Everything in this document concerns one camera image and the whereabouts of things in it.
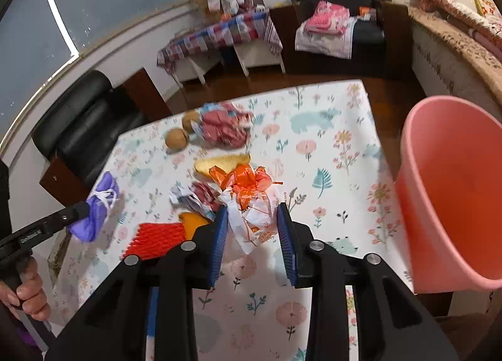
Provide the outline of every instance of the brown round object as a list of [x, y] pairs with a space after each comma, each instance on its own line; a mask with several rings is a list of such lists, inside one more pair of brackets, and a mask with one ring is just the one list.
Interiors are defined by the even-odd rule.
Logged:
[[200, 115], [195, 110], [190, 110], [185, 113], [183, 119], [181, 119], [181, 125], [188, 133], [193, 133], [192, 121], [199, 121]]
[[170, 150], [183, 150], [188, 144], [188, 133], [180, 128], [171, 129], [166, 134], [166, 146]]

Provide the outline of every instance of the silver screw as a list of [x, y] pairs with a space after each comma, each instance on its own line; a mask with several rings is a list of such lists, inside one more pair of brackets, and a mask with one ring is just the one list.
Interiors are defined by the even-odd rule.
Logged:
[[134, 266], [136, 263], [138, 263], [140, 261], [140, 258], [137, 257], [136, 255], [129, 255], [128, 257], [126, 257], [124, 259], [124, 263], [127, 265], [127, 266]]
[[309, 247], [313, 251], [322, 251], [324, 249], [324, 243], [319, 240], [313, 240], [309, 243]]
[[368, 256], [366, 256], [366, 260], [372, 265], [378, 265], [382, 261], [382, 258], [376, 253], [370, 253]]
[[185, 252], [193, 251], [197, 245], [192, 240], [187, 240], [181, 244], [181, 249]]

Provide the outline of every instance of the brown floor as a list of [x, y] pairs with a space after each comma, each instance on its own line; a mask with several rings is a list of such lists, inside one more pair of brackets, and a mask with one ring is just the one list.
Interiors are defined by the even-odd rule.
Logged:
[[303, 84], [360, 78], [370, 98], [376, 130], [394, 178], [401, 164], [400, 139], [406, 116], [425, 97], [415, 76], [407, 81], [391, 81], [328, 74], [291, 75], [282, 74], [279, 67], [257, 67], [250, 69], [249, 78], [246, 78], [239, 68], [216, 67], [205, 78], [206, 87], [198, 80], [186, 82], [185, 88], [167, 101], [173, 114], [202, 106], [206, 102], [220, 102]]

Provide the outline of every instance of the floral tablecloth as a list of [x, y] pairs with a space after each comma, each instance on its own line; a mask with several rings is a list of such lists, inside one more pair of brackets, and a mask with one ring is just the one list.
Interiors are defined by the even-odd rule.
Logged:
[[[252, 165], [284, 182], [293, 220], [340, 253], [378, 253], [412, 288], [405, 227], [362, 82], [311, 84], [233, 102], [253, 111]], [[72, 238], [54, 289], [65, 322], [120, 262], [140, 223], [176, 222], [186, 211], [171, 205], [169, 189], [197, 179], [194, 160], [229, 153], [189, 145], [167, 154], [163, 135], [181, 126], [181, 117], [119, 138], [104, 170], [117, 177], [121, 198], [94, 243]], [[289, 285], [277, 235], [249, 256], [224, 261], [215, 289], [193, 291], [193, 302], [200, 360], [304, 360], [311, 291]], [[347, 303], [356, 360], [350, 288]]]

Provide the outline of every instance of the red sponge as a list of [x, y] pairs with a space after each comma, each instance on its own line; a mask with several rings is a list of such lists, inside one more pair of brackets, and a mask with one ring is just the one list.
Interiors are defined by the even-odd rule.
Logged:
[[143, 261], [164, 256], [170, 249], [186, 240], [181, 222], [171, 224], [142, 223], [122, 259], [136, 255]]

